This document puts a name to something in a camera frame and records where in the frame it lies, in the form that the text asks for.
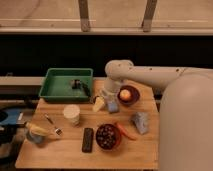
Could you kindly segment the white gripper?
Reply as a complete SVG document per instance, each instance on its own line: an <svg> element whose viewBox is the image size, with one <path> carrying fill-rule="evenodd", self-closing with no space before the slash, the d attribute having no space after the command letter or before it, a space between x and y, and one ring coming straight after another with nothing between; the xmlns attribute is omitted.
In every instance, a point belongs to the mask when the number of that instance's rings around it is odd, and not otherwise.
<svg viewBox="0 0 213 171"><path fill-rule="evenodd" d="M105 106L105 102L114 101L121 86L122 83L120 81L105 79L100 90L100 95L102 97L96 97L95 103L93 105L93 111L98 112Z"/></svg>

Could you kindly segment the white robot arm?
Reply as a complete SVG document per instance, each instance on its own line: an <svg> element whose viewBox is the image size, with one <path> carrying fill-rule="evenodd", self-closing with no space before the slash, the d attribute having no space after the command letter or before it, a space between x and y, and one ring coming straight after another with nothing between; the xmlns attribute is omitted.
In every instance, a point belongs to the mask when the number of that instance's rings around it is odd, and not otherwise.
<svg viewBox="0 0 213 171"><path fill-rule="evenodd" d="M111 60L105 73L95 111L113 100L126 80L162 95L158 171L213 171L213 69L142 67Z"/></svg>

